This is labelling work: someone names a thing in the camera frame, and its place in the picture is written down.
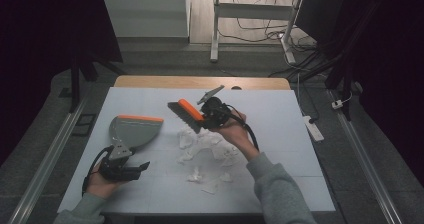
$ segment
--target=gray carpet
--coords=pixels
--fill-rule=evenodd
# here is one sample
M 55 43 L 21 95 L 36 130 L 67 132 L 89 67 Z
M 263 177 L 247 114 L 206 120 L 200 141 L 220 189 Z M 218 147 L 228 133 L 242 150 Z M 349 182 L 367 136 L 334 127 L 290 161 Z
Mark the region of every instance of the gray carpet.
M 269 74 L 285 77 L 291 70 L 284 63 L 281 47 L 220 47 L 219 62 L 209 62 L 208 46 L 190 46 L 181 43 L 121 43 L 124 64 L 117 64 L 134 75 L 188 75 L 188 76 L 240 76 L 267 77 Z M 307 53 L 297 53 L 298 60 Z M 83 118 L 96 118 L 108 88 L 117 75 L 96 64 L 99 78 L 93 85 L 93 95 L 82 112 Z M 317 76 L 300 86 L 300 103 L 304 112 L 319 120 L 325 140 L 314 143 L 336 212 L 317 212 L 318 223 L 326 224 L 383 224 L 387 223 L 368 181 L 356 159 L 341 127 L 331 100 L 324 88 L 324 77 Z M 296 83 L 292 89 L 297 92 Z M 58 74 L 52 80 L 51 94 L 27 133 L 0 169 L 0 223 L 6 223 L 26 190 L 28 183 L 41 163 L 60 125 L 66 117 L 70 98 L 61 92 L 70 87 L 70 72 Z M 422 223 L 424 220 L 424 190 L 409 171 L 390 141 L 363 111 L 357 93 L 351 100 L 352 122 L 369 151 L 387 189 L 405 223 Z M 58 164 L 39 198 L 28 223 L 51 223 L 71 180 L 79 158 L 88 141 L 90 126 L 80 125 L 73 130 Z M 234 223 L 230 219 L 212 219 L 220 223 Z M 146 219 L 138 223 L 208 223 L 192 219 Z

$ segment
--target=hand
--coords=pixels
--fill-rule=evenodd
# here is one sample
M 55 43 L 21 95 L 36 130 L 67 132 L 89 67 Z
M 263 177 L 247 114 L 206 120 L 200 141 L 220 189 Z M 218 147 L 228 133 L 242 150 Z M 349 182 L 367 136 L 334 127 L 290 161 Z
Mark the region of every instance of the hand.
M 243 121 L 246 121 L 246 115 L 241 112 L 232 110 L 231 114 L 240 117 Z M 210 129 L 210 131 L 218 132 L 221 134 L 225 140 L 236 146 L 243 153 L 247 160 L 251 160 L 252 158 L 259 155 L 259 151 L 249 140 L 247 130 L 233 118 L 230 118 L 220 128 L 213 128 Z
M 98 163 L 91 171 L 92 174 L 90 175 L 90 180 L 88 182 L 87 192 L 107 199 L 119 186 L 127 182 L 113 182 L 104 179 L 103 176 L 98 173 L 99 166 L 100 163 Z

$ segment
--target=metal rail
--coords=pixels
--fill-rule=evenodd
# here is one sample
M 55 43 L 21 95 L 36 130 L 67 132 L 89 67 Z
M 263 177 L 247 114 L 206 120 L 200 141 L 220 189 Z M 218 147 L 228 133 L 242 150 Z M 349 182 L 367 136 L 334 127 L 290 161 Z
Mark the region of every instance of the metal rail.
M 332 101 L 336 100 L 336 94 L 331 91 L 328 91 L 328 94 Z M 390 197 L 389 192 L 387 191 L 386 186 L 383 181 L 380 179 L 380 176 L 377 173 L 377 170 L 372 163 L 367 150 L 362 144 L 361 139 L 356 133 L 355 127 L 352 122 L 347 121 L 345 115 L 341 111 L 337 112 L 337 116 L 339 118 L 340 123 L 342 124 L 343 130 L 347 135 L 350 144 L 356 154 L 359 164 L 364 171 L 366 178 L 368 179 L 368 183 L 373 190 L 378 203 L 380 204 L 381 210 L 383 211 L 386 220 L 390 224 L 402 224 L 402 219 L 398 213 L 398 210 L 393 203 L 392 198 Z
M 28 221 L 31 212 L 34 209 L 34 206 L 40 197 L 41 192 L 43 191 L 47 180 L 49 179 L 50 174 L 56 165 L 57 160 L 59 159 L 59 156 L 62 153 L 69 135 L 71 134 L 75 123 L 78 121 L 78 117 L 80 116 L 84 106 L 87 103 L 87 99 L 90 96 L 91 90 L 92 84 L 88 84 L 88 90 L 86 91 L 80 104 L 76 107 L 73 113 L 69 113 L 66 116 L 65 121 L 63 122 L 56 137 L 50 145 L 50 148 L 44 156 L 43 161 L 38 167 L 37 172 L 29 183 L 25 193 L 19 201 L 19 204 L 16 206 L 15 211 L 8 221 L 9 224 L 22 224 Z

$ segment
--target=person's left hand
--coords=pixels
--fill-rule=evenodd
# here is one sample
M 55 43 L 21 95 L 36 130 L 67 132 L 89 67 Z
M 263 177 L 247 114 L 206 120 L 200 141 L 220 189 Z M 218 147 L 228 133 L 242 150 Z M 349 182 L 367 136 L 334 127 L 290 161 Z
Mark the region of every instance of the person's left hand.
M 100 163 L 98 163 L 91 171 L 92 174 L 90 175 L 90 180 L 88 182 L 87 192 L 107 199 L 120 185 L 127 182 L 113 182 L 104 179 L 103 176 L 98 172 L 99 166 Z

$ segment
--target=black cable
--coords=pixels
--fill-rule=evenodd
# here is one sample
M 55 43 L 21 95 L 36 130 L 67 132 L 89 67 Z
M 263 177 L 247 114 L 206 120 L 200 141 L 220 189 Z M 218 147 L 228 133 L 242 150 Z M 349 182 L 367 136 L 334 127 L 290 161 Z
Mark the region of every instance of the black cable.
M 267 37 L 269 37 L 268 34 L 266 33 L 266 31 L 268 30 L 269 24 L 271 24 L 271 20 L 268 21 L 268 25 L 266 25 L 266 28 L 265 28 L 265 36 Z
M 290 80 L 293 75 L 297 74 L 299 71 L 304 69 L 307 65 L 309 65 L 309 63 L 315 60 L 319 55 L 320 53 L 318 51 L 314 51 L 311 54 L 309 54 L 308 57 L 306 57 L 301 63 L 299 63 L 297 66 L 294 67 L 296 70 L 293 71 L 290 75 L 288 75 L 286 79 Z
M 231 105 L 227 105 L 227 106 L 233 108 L 240 115 L 240 113 L 234 107 L 232 107 Z M 258 142 L 256 141 L 256 136 L 253 133 L 252 128 L 250 128 L 250 126 L 247 125 L 247 123 L 241 117 L 238 117 L 238 116 L 236 116 L 232 113 L 228 113 L 228 112 L 225 112 L 225 111 L 222 111 L 222 110 L 219 110 L 219 109 L 215 109 L 215 111 L 222 113 L 222 114 L 225 114 L 225 115 L 229 116 L 230 118 L 233 118 L 234 120 L 236 120 L 238 123 L 240 123 L 240 125 L 247 130 L 247 132 L 250 135 L 250 138 L 252 138 L 253 146 L 255 146 L 256 150 L 259 151 Z
M 238 23 L 238 25 L 239 25 L 239 27 L 241 28 L 241 29 L 245 29 L 245 30 L 261 30 L 261 29 L 268 29 L 268 28 L 279 28 L 279 27 L 286 27 L 287 25 L 281 25 L 281 26 L 269 26 L 269 23 L 268 23 L 268 26 L 267 27 L 243 27 L 243 26 L 241 26 L 241 24 L 240 24 L 240 19 L 239 18 L 236 18 L 237 19 L 237 23 Z
M 318 111 L 318 108 L 316 107 L 316 105 L 315 105 L 315 102 L 314 102 L 314 100 L 312 99 L 312 96 L 311 96 L 311 94 L 309 93 L 309 91 L 308 91 L 308 89 L 306 88 L 306 86 L 305 86 L 305 83 L 304 82 L 302 82 L 302 86 L 303 86 L 303 88 L 305 89 L 305 92 L 306 92 L 306 95 L 308 95 L 308 98 L 309 98 L 309 100 L 311 101 L 311 103 L 312 103 L 312 108 L 314 109 L 314 111 L 315 111 L 315 113 L 316 113 L 316 116 L 314 117 L 314 121 L 317 121 L 317 120 L 319 120 L 319 118 L 320 118 L 320 114 L 319 114 L 319 111 Z
M 302 65 L 305 61 L 307 61 L 309 58 L 311 58 L 314 55 L 315 52 L 309 54 L 309 56 L 307 56 L 302 62 L 300 62 L 299 65 Z M 290 68 L 288 68 L 288 69 L 280 70 L 280 71 L 276 71 L 276 72 L 272 72 L 271 74 L 268 75 L 268 77 L 271 77 L 271 76 L 273 76 L 275 74 L 284 73 L 286 71 L 290 71 L 290 70 L 293 70 L 293 69 L 297 70 L 296 68 L 299 68 L 299 67 L 297 67 L 297 66 L 290 66 Z
M 230 72 L 227 72 L 226 70 L 224 70 L 224 69 L 218 69 L 220 72 L 222 72 L 222 73 L 225 73 L 225 74 L 228 74 L 228 75 L 230 75 L 230 76 L 232 76 L 232 77 L 238 77 L 237 75 L 234 75 L 234 74 L 232 74 L 232 73 L 230 73 Z
M 323 60 L 321 60 L 318 64 L 316 64 L 315 65 L 315 67 L 314 68 L 317 68 L 317 67 L 320 67 L 320 66 L 322 66 L 322 65 L 324 65 L 323 63 L 325 63 L 326 62 L 326 59 L 323 59 Z
M 305 51 L 314 51 L 314 50 L 317 50 L 317 47 L 315 46 L 315 45 L 299 45 L 299 40 L 298 40 L 298 44 L 296 45 L 295 43 L 294 43 L 294 41 L 293 41 L 293 37 L 291 37 L 290 36 L 290 41 L 291 41 L 291 44 L 289 43 L 289 45 L 293 48 L 293 49 L 295 49 L 296 51 L 298 51 L 298 52 L 305 52 Z
M 284 34 L 285 31 L 272 31 L 272 32 L 268 32 L 266 33 L 266 37 L 268 38 L 268 40 L 280 40 L 281 37 L 279 37 L 279 34 Z
M 309 36 L 309 35 L 307 35 L 307 36 L 304 36 L 304 37 L 301 37 L 301 38 L 299 38 L 298 40 L 297 40 L 297 46 L 299 46 L 299 47 L 317 47 L 317 43 L 315 42 L 313 45 L 301 45 L 300 44 L 300 41 L 301 40 L 303 40 L 303 39 L 305 39 L 305 38 L 308 38 L 308 37 L 311 37 L 311 36 Z
M 95 173 L 95 172 L 93 173 L 91 171 L 93 170 L 94 166 L 96 165 L 97 160 L 103 155 L 103 153 L 110 152 L 110 151 L 112 151 L 112 149 L 113 149 L 113 146 L 105 147 L 105 148 L 103 148 L 103 150 L 101 150 L 99 152 L 99 154 L 97 154 L 96 158 L 94 158 L 94 161 L 93 161 L 93 163 L 91 163 L 90 169 L 88 169 L 87 176 L 84 178 L 84 182 L 82 184 L 82 195 L 84 195 L 84 193 L 87 191 L 88 182 L 90 180 L 91 174 Z
M 266 41 L 266 40 L 268 40 L 268 38 L 259 39 L 259 40 L 247 40 L 247 39 L 243 39 L 243 38 L 236 37 L 236 36 L 227 36 L 227 35 L 222 34 L 222 33 L 219 31 L 219 29 L 218 29 L 218 33 L 219 33 L 219 35 L 221 35 L 221 36 L 223 36 L 223 37 L 234 38 L 234 39 L 238 39 L 238 40 L 242 40 L 242 41 L 247 41 L 247 42 L 261 42 L 261 41 Z

